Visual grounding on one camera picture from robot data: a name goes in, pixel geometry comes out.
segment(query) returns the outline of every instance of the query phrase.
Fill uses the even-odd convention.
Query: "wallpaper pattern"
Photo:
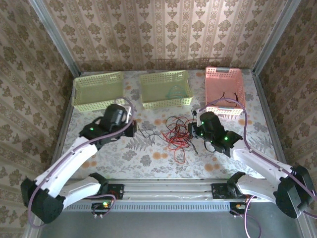
[[[27,222],[21,182],[51,162],[72,76],[27,0],[0,0],[0,237]]]
[[[252,68],[285,0],[45,0],[80,71]]]
[[[317,187],[317,1],[302,0],[260,79],[288,163]]]

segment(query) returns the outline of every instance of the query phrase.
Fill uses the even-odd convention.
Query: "cable bundle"
[[[193,122],[194,119],[187,119],[186,117],[169,117],[166,122],[166,128],[169,130],[167,133],[162,133],[165,141],[168,143],[168,148],[170,150],[174,150],[174,160],[179,164],[184,164],[186,162],[186,155],[184,149],[190,147],[191,145],[194,147],[195,152],[197,150],[193,145],[190,134],[187,129],[187,124],[189,122]],[[176,151],[181,149],[184,155],[184,161],[180,162],[176,158]]]

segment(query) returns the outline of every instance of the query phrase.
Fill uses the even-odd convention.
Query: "pink basket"
[[[242,73],[238,68],[206,67],[206,104],[221,97],[234,99],[245,107]],[[241,107],[225,100],[215,106],[207,107],[207,112],[215,114],[238,116],[243,111]]]

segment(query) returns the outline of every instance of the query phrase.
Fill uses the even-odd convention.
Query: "patterned tablecloth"
[[[190,70],[189,84],[194,98],[190,106],[145,110],[140,102],[139,76],[147,71],[129,71],[124,73],[124,95],[136,107],[135,119],[142,129],[159,133],[166,132],[165,120],[169,116],[192,118],[191,109],[198,109],[205,104],[205,72]],[[246,109],[248,112],[247,139],[257,149],[275,157],[271,137],[254,85],[250,70],[243,70]],[[102,116],[104,110],[80,113],[74,109],[69,124],[63,153],[71,146],[81,129],[95,118]],[[235,119],[220,118],[226,130],[242,134],[244,115]],[[194,139],[198,154],[193,147],[185,149],[186,163],[174,161],[174,151],[158,136],[145,139],[139,132],[134,138],[122,137],[119,141],[105,145],[97,154],[85,162],[74,174],[73,179],[86,178],[90,173],[98,172],[106,178],[222,178],[227,179],[237,171],[261,177],[251,168],[219,153],[205,150],[203,140]],[[181,160],[181,151],[177,152]]]

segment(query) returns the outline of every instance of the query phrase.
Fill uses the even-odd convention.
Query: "light green basket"
[[[193,93],[187,71],[149,73],[140,76],[141,102],[145,109],[190,105]]]
[[[104,73],[74,79],[72,106],[80,112],[107,108],[123,96],[123,72]]]

